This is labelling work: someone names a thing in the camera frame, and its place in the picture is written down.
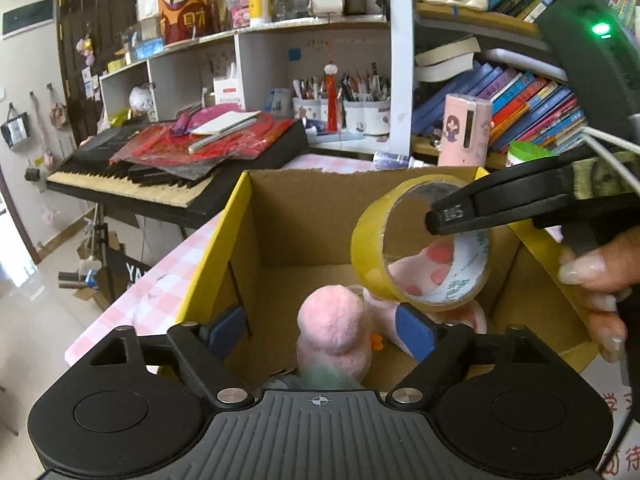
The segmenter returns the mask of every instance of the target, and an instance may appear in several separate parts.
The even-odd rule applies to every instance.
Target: gray ribbed panel
[[[268,391],[260,404],[217,415],[183,457],[136,480],[497,480],[438,440],[418,413],[376,394]],[[573,480],[597,480],[583,472]],[[68,480],[49,474],[46,480]]]

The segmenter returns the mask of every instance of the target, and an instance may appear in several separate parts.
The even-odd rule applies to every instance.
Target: baseboard
[[[49,242],[44,244],[42,248],[38,250],[38,256],[41,260],[44,260],[47,256],[49,256],[53,251],[55,251],[58,247],[60,247],[63,243],[71,240],[76,234],[78,234],[82,229],[86,226],[85,217],[79,218],[69,227],[60,231],[59,234],[54,236]]]

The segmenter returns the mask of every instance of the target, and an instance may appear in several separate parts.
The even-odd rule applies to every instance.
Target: silver screw
[[[218,392],[218,400],[225,404],[237,404],[243,402],[249,394],[242,388],[226,388]]]
[[[415,404],[422,400],[422,392],[415,388],[398,388],[391,396],[400,404]]]

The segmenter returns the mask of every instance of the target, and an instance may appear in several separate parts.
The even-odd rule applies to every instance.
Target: black circular cover
[[[28,429],[45,467],[75,478],[127,477],[194,442],[204,425],[198,398],[180,383],[127,368],[70,370],[34,405]]]
[[[439,428],[462,456],[508,478],[556,478],[593,466],[612,419],[579,377],[518,364],[452,387],[437,409]]]

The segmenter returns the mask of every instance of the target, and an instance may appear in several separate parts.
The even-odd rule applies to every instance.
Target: tape roll
[[[488,277],[490,235],[488,230],[454,235],[453,263],[440,286],[424,296],[412,296],[402,290],[389,272],[384,242],[389,217],[405,198],[423,198],[433,203],[464,187],[463,180],[449,175],[430,174],[400,184],[369,205],[351,236],[351,263],[362,284],[387,301],[411,303],[424,312],[452,310],[472,300]]]

